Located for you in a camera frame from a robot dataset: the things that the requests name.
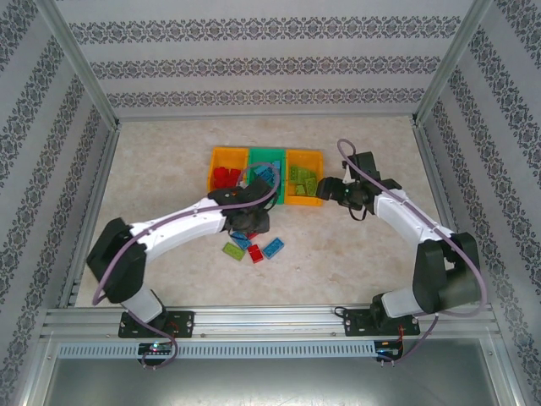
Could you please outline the orange plastic bin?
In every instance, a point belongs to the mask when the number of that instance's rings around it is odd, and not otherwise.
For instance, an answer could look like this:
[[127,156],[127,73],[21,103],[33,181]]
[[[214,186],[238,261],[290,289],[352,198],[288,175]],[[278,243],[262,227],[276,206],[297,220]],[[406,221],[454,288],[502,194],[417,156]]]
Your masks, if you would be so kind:
[[[289,167],[298,167],[298,182],[296,184],[289,182]],[[302,175],[302,170],[307,168],[308,170],[316,173],[317,182],[319,182],[324,175],[324,158],[321,151],[317,150],[300,150],[300,149],[287,149],[286,150],[286,183],[285,183],[285,203],[287,205],[296,206],[320,206],[322,201],[316,196],[297,196],[295,194],[295,186],[301,184],[304,186],[304,180],[306,179]]]
[[248,166],[249,149],[241,147],[215,147],[211,154],[210,167],[207,178],[207,189],[215,190],[213,181],[213,169],[215,167],[225,167],[229,171],[231,168],[243,171]]

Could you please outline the green plastic bin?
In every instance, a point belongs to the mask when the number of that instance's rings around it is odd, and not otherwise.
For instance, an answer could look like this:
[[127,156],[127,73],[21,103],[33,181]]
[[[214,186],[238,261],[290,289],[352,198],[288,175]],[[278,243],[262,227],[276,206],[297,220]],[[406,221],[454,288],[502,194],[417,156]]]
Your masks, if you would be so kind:
[[277,205],[283,205],[285,202],[285,183],[286,183],[286,150],[276,148],[250,148],[249,165],[257,162],[268,162],[269,164],[279,163],[280,186],[277,189]]

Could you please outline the small controller board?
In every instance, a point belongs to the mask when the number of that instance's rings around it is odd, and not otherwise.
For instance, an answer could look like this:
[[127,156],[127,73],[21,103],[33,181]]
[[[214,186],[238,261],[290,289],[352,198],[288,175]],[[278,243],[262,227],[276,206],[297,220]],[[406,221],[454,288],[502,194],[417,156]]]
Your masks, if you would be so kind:
[[376,341],[374,347],[377,357],[385,361],[398,360],[403,356],[402,340]]
[[173,346],[167,342],[140,343],[138,347],[138,356],[159,356],[167,357],[173,353]]

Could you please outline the grey metal tray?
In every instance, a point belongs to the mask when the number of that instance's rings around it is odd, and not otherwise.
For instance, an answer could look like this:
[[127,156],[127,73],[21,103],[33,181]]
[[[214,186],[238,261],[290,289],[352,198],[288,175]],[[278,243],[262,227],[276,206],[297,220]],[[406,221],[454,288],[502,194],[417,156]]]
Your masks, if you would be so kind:
[[249,359],[188,343],[188,356],[146,371],[111,343],[47,343],[16,406],[532,406],[496,339],[430,339],[402,362],[353,355]]

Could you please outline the aluminium side rail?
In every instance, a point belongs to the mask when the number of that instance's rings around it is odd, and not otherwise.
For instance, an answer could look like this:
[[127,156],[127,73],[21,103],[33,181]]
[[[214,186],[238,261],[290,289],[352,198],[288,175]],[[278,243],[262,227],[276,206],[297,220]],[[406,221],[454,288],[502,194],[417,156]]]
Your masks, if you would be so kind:
[[118,123],[116,128],[110,131],[107,142],[101,152],[99,165],[96,169],[96,175],[90,190],[91,194],[85,207],[84,215],[81,217],[81,228],[71,255],[69,263],[70,268],[68,269],[67,276],[62,286],[62,295],[58,298],[56,305],[59,309],[67,308],[73,303],[71,297],[74,286],[84,273],[86,256],[88,255],[94,230],[96,228],[97,218],[101,209],[101,202],[103,195],[105,194],[107,180],[111,171],[121,130],[122,124]]
[[[442,228],[449,228],[453,233],[457,233],[456,224],[451,215],[451,207],[445,194],[445,188],[440,179],[436,161],[430,150],[424,129],[413,125],[413,134],[439,214],[439,224]],[[443,305],[444,310],[448,314],[451,313],[451,309],[459,305],[482,302],[482,294],[475,272],[470,269],[458,254],[454,253],[454,256],[456,257],[456,261],[452,262],[453,267],[447,270],[448,284],[443,289]]]

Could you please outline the aluminium mounting rail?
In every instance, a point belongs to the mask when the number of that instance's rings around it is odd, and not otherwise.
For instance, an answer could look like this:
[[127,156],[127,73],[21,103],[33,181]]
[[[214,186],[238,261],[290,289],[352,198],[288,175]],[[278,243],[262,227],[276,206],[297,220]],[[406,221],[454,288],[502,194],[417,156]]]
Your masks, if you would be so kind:
[[[346,340],[341,318],[331,306],[193,307],[192,339],[278,341],[324,338]],[[123,310],[114,307],[48,310],[39,338],[57,341],[116,339]],[[490,306],[472,318],[440,315],[432,338],[500,337]]]

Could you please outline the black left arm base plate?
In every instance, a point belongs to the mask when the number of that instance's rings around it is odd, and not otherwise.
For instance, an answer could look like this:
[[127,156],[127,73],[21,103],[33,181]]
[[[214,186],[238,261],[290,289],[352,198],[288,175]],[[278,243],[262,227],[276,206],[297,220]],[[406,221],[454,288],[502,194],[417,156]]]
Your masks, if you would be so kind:
[[[149,325],[174,338],[191,338],[194,327],[193,311],[164,310]],[[138,323],[128,312],[122,313],[118,336],[120,338],[155,338],[161,334]]]

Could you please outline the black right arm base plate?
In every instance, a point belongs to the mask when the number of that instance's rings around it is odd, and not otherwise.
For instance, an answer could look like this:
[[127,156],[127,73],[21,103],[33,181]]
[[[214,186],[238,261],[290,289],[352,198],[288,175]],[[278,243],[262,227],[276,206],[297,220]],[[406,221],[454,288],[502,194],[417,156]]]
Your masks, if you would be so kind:
[[416,337],[420,334],[419,324],[414,323],[412,315],[377,318],[368,309],[345,309],[342,321],[347,337]]

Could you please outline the aluminium frame post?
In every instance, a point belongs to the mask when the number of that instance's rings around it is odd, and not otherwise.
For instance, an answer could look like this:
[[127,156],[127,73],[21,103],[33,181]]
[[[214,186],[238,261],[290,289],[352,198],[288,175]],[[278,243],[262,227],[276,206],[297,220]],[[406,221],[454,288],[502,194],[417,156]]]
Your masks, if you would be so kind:
[[413,126],[418,127],[420,124],[424,123],[430,114],[433,105],[436,103],[440,93],[445,87],[445,83],[459,63],[462,54],[467,49],[468,43],[471,41],[473,34],[483,20],[492,2],[493,0],[472,1],[470,8],[457,29],[456,35],[451,41],[439,67],[436,69],[434,77],[430,81],[417,110],[412,115]]
[[47,26],[63,49],[74,72],[79,76],[82,84],[89,93],[93,104],[107,123],[107,126],[115,129],[119,123],[119,119],[107,99],[105,91],[96,78],[90,63],[81,50],[79,43],[76,41],[68,22],[61,14],[56,0],[35,0],[35,3]]

